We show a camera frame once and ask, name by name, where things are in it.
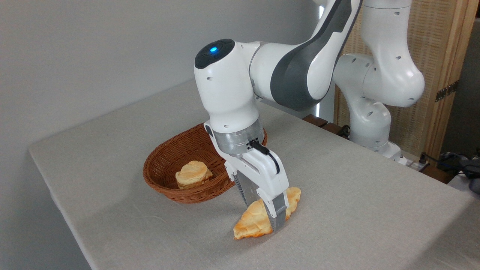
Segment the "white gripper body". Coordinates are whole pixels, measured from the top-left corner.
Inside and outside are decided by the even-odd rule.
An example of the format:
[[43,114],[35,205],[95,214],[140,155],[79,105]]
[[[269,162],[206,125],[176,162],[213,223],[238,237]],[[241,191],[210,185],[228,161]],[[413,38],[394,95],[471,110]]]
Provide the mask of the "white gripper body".
[[230,180],[241,171],[266,194],[266,200],[272,200],[289,187],[288,178],[278,155],[270,152],[264,155],[254,149],[248,153],[233,156],[223,154],[225,167]]

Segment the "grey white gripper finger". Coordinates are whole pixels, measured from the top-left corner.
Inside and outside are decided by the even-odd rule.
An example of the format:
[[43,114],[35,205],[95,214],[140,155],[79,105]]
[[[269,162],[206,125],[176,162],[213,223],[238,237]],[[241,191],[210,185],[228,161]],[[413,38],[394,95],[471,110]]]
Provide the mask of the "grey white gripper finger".
[[255,201],[259,200],[257,194],[258,186],[252,182],[241,171],[237,171],[237,174],[233,176],[235,185],[237,186],[245,204],[247,207]]
[[266,210],[268,220],[273,232],[280,231],[286,222],[286,210],[290,206],[288,203],[287,191],[283,191],[282,194],[273,198],[272,200],[266,200],[266,194],[262,189],[257,188],[257,194],[263,201],[263,205]]

